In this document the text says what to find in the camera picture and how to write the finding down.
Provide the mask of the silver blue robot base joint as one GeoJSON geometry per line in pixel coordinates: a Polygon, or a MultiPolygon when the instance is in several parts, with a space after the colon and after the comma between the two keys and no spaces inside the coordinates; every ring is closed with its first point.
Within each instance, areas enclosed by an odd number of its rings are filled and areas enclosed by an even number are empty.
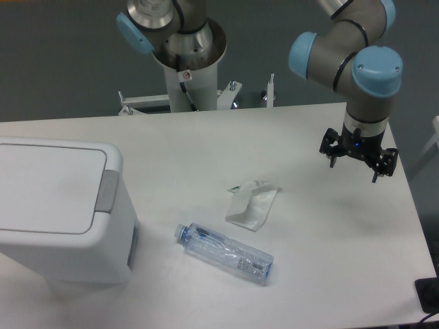
{"type": "Polygon", "coordinates": [[[206,1],[128,1],[116,16],[118,30],[142,54],[174,34],[194,34],[206,24],[206,1]]]}

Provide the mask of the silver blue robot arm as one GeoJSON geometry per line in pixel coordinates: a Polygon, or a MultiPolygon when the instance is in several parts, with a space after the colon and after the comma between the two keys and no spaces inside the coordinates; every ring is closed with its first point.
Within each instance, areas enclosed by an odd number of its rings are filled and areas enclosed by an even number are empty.
{"type": "Polygon", "coordinates": [[[389,47],[375,42],[396,18],[393,1],[320,1],[333,22],[323,36],[304,32],[288,56],[292,72],[347,99],[342,131],[329,128],[320,153],[330,165],[348,156],[364,162],[373,178],[392,176],[399,151],[381,142],[394,99],[401,86],[403,61],[389,47]]]}

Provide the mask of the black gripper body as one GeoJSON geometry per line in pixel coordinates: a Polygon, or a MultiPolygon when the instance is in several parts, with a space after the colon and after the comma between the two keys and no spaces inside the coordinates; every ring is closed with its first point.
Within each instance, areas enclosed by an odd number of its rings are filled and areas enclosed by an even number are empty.
{"type": "Polygon", "coordinates": [[[378,164],[382,162],[381,142],[384,131],[375,136],[362,136],[360,133],[354,134],[345,125],[342,128],[342,135],[337,142],[338,157],[349,156],[366,164],[378,164]]]}

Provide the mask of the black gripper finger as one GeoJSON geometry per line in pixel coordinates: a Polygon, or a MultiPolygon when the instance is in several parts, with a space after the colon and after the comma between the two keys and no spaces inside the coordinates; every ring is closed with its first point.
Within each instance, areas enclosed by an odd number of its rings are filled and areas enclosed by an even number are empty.
{"type": "Polygon", "coordinates": [[[377,153],[371,155],[368,164],[374,171],[372,183],[375,183],[378,177],[393,176],[398,157],[399,151],[397,148],[381,149],[377,153]]]}
{"type": "Polygon", "coordinates": [[[322,138],[319,152],[330,160],[330,168],[343,156],[343,146],[339,144],[339,139],[340,135],[332,128],[329,128],[322,138]]]}

